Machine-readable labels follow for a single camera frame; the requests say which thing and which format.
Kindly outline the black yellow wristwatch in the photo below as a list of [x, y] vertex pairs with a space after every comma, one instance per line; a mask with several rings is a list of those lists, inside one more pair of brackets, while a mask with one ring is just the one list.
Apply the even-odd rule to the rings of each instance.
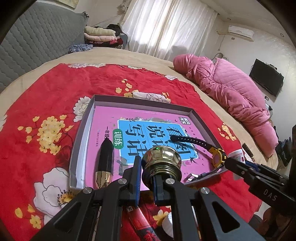
[[170, 140], [175, 144], [186, 143], [186, 144], [193, 144], [193, 145], [199, 146], [204, 151], [206, 151], [207, 154], [211, 154], [210, 160], [212, 162], [212, 166], [214, 167], [214, 169], [209, 172], [204, 172], [201, 174], [190, 173], [184, 179], [184, 182], [199, 181], [203, 178], [209, 177], [221, 171], [225, 165], [227, 155], [224, 152], [224, 150], [222, 150], [221, 148], [217, 148], [214, 145], [205, 142], [204, 140], [194, 138], [194, 137], [177, 136], [177, 135], [171, 135]]

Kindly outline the white round jar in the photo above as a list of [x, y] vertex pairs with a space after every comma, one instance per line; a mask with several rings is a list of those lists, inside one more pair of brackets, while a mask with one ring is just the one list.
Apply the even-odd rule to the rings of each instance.
[[163, 219], [162, 228], [164, 232], [171, 238], [174, 237], [173, 234], [173, 220], [171, 212]]

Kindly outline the black gold lipstick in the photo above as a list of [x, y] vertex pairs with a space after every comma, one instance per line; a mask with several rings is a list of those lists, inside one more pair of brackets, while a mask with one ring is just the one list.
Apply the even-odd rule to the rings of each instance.
[[104, 139], [98, 153], [95, 184], [97, 189], [101, 189], [107, 187], [113, 177], [114, 147], [109, 138]]

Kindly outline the red cylindrical battery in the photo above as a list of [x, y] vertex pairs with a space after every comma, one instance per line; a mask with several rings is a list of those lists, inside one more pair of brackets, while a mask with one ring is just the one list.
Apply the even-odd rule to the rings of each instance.
[[126, 208], [128, 219], [140, 240], [160, 241], [152, 226], [149, 224], [139, 207]]

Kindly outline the small white pill bottle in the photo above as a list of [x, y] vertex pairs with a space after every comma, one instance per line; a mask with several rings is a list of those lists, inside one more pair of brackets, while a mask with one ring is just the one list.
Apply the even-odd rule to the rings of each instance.
[[243, 153], [242, 149], [232, 151], [231, 153], [229, 153], [228, 157], [232, 158], [232, 159], [234, 159], [236, 161], [240, 161], [242, 163], [245, 163], [244, 153]]

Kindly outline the beige bed sheet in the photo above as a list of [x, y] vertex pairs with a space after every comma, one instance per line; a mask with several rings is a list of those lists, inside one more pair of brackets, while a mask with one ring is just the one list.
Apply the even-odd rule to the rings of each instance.
[[224, 122], [230, 129], [234, 131], [236, 137], [241, 143], [246, 143], [252, 153], [254, 154], [255, 162], [269, 166], [276, 169], [278, 166], [278, 157], [273, 154], [270, 158], [266, 158], [260, 149], [256, 146], [255, 141], [250, 133], [234, 119], [226, 110], [224, 110], [217, 102], [208, 97], [202, 92], [196, 84], [187, 80], [184, 76], [177, 73], [173, 69], [173, 63], [168, 60], [161, 60], [159, 58], [149, 56], [142, 53], [130, 52], [121, 49], [112, 48], [94, 48], [86, 52], [77, 52], [64, 55], [55, 60], [46, 62], [40, 67], [24, 74], [12, 82], [1, 93], [1, 124], [7, 123], [6, 113], [11, 105], [21, 96], [40, 76], [57, 66], [60, 63], [66, 64], [119, 64], [129, 65], [135, 67], [143, 67], [145, 69], [155, 71], [164, 75], [177, 77], [178, 80], [186, 82], [192, 87], [201, 97], [201, 100], [212, 109], [215, 114]]

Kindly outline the pink exercise book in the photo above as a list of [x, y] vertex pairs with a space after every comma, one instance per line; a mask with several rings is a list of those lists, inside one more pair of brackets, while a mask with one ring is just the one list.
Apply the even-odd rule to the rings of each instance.
[[96, 106], [86, 152], [85, 185], [95, 187], [97, 156], [102, 142], [109, 138], [114, 145], [113, 179], [122, 177], [132, 167], [135, 156], [155, 146], [169, 146], [182, 159], [182, 177], [213, 170], [211, 154], [193, 144], [175, 144], [171, 135], [188, 136], [210, 142], [193, 111], [168, 113], [129, 108]]

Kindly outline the pink quilted duvet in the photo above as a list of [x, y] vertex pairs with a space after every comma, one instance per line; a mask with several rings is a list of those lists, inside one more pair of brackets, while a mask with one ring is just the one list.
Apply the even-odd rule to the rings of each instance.
[[264, 156], [274, 154], [278, 137], [269, 122], [270, 113], [261, 91], [247, 74], [224, 59], [212, 61], [193, 54], [175, 57], [173, 65], [241, 122]]

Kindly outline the grey cardboard box tray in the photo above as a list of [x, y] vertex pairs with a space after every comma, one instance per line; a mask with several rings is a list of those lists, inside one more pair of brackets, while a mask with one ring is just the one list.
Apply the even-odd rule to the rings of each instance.
[[121, 178], [124, 170], [133, 165], [135, 156], [143, 156], [155, 146], [169, 146], [180, 154], [182, 181], [191, 173], [203, 174], [208, 179], [226, 170], [215, 170], [212, 156], [204, 148], [171, 141], [172, 135], [187, 136], [220, 147], [210, 128], [192, 108], [95, 95], [80, 98], [73, 110], [74, 121], [80, 125], [70, 158], [71, 189], [95, 186], [99, 149], [106, 138], [114, 145], [114, 179]]

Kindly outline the black television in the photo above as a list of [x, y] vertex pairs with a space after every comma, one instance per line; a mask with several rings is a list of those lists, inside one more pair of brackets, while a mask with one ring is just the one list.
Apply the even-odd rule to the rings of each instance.
[[249, 76], [274, 97], [277, 97], [283, 86], [284, 76], [274, 66], [258, 59], [255, 59]]

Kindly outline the red floral blanket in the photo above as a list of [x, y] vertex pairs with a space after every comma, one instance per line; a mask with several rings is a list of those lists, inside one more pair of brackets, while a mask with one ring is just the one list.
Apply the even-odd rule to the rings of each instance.
[[1, 221], [13, 239], [30, 240], [74, 197], [69, 160], [91, 97], [140, 92], [193, 108], [227, 154], [240, 148], [190, 84], [144, 68], [59, 64], [17, 99], [1, 124]]

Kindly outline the white air conditioner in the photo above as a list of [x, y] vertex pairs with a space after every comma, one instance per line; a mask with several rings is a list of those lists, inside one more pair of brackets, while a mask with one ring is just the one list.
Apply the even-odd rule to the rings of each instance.
[[254, 36], [254, 32], [252, 30], [232, 25], [228, 27], [228, 32], [250, 40], [252, 40]]

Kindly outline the white curtain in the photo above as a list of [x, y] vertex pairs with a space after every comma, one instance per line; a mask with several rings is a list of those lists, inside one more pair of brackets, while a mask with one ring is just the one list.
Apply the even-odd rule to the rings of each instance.
[[121, 29], [129, 51], [173, 61], [203, 52], [217, 15], [201, 1], [132, 1]]

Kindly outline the folded clothes pile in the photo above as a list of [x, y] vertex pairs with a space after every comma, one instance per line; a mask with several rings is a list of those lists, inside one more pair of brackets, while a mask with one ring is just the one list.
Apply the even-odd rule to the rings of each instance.
[[107, 28], [86, 26], [84, 39], [93, 47], [126, 49], [128, 36], [119, 25], [110, 24]]

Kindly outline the blue patterned cloth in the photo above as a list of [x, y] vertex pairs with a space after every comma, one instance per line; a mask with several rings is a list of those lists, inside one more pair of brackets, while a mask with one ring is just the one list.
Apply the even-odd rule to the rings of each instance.
[[69, 48], [68, 53], [76, 53], [76, 52], [85, 52], [93, 49], [92, 44], [77, 44], [77, 45], [72, 45]]

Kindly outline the grey quilted headboard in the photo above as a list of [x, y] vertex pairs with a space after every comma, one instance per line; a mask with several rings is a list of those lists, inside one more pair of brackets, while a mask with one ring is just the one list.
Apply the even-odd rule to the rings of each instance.
[[84, 43], [88, 15], [49, 3], [34, 3], [1, 43], [1, 90], [42, 64]]

